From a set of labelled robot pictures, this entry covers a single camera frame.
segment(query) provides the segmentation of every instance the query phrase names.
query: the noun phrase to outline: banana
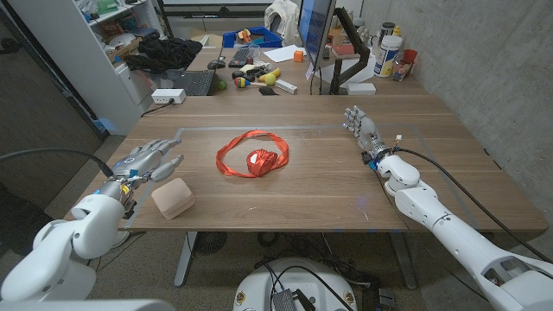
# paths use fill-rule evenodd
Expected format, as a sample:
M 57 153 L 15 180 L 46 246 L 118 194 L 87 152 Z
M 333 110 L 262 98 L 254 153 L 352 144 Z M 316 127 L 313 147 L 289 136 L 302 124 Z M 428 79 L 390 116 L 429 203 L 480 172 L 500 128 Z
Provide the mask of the banana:
M 277 69 L 271 71 L 270 73 L 274 74 L 275 77 L 278 77 L 278 76 L 280 75 L 280 68 L 277 68 Z M 262 75 L 261 77 L 259 77 L 259 81 L 260 81 L 260 82 L 265 82 L 265 76 L 266 76 L 267 74 L 264 74 L 264 75 Z

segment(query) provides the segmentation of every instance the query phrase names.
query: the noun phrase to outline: robotic arm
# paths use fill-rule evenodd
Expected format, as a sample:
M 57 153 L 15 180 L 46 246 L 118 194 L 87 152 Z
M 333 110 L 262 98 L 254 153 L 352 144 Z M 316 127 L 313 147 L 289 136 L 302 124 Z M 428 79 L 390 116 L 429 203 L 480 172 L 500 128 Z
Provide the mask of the robotic arm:
M 181 164 L 183 155 L 160 166 L 179 140 L 155 140 L 134 148 L 113 168 L 113 176 L 94 194 L 71 209 L 74 221 L 54 220 L 36 235 L 33 251 L 6 277 L 5 301 L 85 299 L 96 281 L 95 271 L 71 259 L 104 255 L 115 241 L 122 218 L 133 214 L 134 190 L 152 180 L 163 181 Z
M 374 122 L 356 106 L 343 126 L 363 149 L 364 164 L 389 178 L 399 211 L 430 230 L 462 264 L 498 311 L 553 309 L 553 264 L 500 249 L 455 216 L 416 168 L 386 147 Z

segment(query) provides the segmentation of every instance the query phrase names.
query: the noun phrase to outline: red cup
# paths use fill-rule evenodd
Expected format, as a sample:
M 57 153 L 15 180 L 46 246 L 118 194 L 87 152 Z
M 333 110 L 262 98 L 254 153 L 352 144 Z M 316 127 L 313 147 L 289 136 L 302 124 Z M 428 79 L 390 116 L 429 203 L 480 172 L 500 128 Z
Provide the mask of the red cup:
M 416 58 L 417 54 L 418 54 L 418 52 L 415 51 L 415 50 L 406 49 L 406 50 L 404 50 L 404 60 L 410 61 L 414 65 L 415 64 L 415 58 Z M 409 77 L 409 74 L 411 73 L 412 68 L 413 68 L 413 66 L 411 66 L 409 68 L 409 71 L 405 74 L 405 78 Z

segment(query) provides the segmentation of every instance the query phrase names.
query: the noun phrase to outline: red ribbon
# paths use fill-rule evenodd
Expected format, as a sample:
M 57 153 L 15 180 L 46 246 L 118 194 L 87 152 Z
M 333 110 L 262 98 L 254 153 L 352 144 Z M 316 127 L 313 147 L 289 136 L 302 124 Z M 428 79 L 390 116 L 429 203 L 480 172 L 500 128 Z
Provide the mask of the red ribbon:
M 275 152 L 267 151 L 265 149 L 252 151 L 245 159 L 246 164 L 248 165 L 248 170 L 251 173 L 249 175 L 239 173 L 234 169 L 227 167 L 221 161 L 221 158 L 226 155 L 226 153 L 230 149 L 234 148 L 234 146 L 236 146 L 242 139 L 260 135 L 269 136 L 273 143 L 275 143 L 275 145 L 283 153 L 279 157 L 277 157 L 277 154 Z M 243 135 L 232 139 L 230 143 L 219 150 L 217 152 L 217 156 L 215 157 L 215 164 L 217 164 L 217 168 L 224 175 L 256 178 L 269 173 L 273 169 L 280 168 L 281 166 L 285 165 L 286 163 L 288 163 L 288 158 L 288 144 L 281 137 L 264 130 L 250 130 L 245 132 Z

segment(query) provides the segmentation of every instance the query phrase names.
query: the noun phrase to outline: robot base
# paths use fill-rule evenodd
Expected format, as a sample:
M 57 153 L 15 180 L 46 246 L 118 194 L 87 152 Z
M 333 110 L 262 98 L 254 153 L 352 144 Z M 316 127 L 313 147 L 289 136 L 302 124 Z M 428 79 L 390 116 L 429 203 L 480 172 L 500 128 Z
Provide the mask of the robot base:
M 349 303 L 349 307 L 357 311 L 357 304 L 353 297 L 353 291 L 351 286 L 341 277 L 338 273 L 334 272 L 326 265 L 317 263 L 307 258 L 283 258 L 277 259 L 268 263 L 268 265 L 275 271 L 276 275 L 288 268 L 289 266 L 302 266 L 316 273 L 321 279 L 323 279 L 338 295 L 345 300 L 345 296 L 353 298 L 353 301 Z M 271 273 L 265 266 L 262 266 L 254 270 L 248 275 L 244 281 L 240 283 L 236 291 L 233 303 L 233 311 L 265 311 L 272 310 L 270 306 L 270 291 L 272 289 L 272 283 L 277 278 L 272 277 Z M 305 270 L 290 269 L 286 271 L 280 278 L 284 289 L 290 289 L 290 291 L 301 290 L 308 299 L 313 301 L 311 297 L 315 299 L 316 310 L 328 310 L 334 311 L 345 310 L 344 305 L 336 299 L 328 289 L 317 280 L 314 276 Z M 277 292 L 281 292 L 280 284 L 277 283 L 275 287 Z M 239 303 L 238 297 L 241 297 L 243 301 Z M 298 300 L 294 300 L 296 310 L 303 310 L 302 304 Z

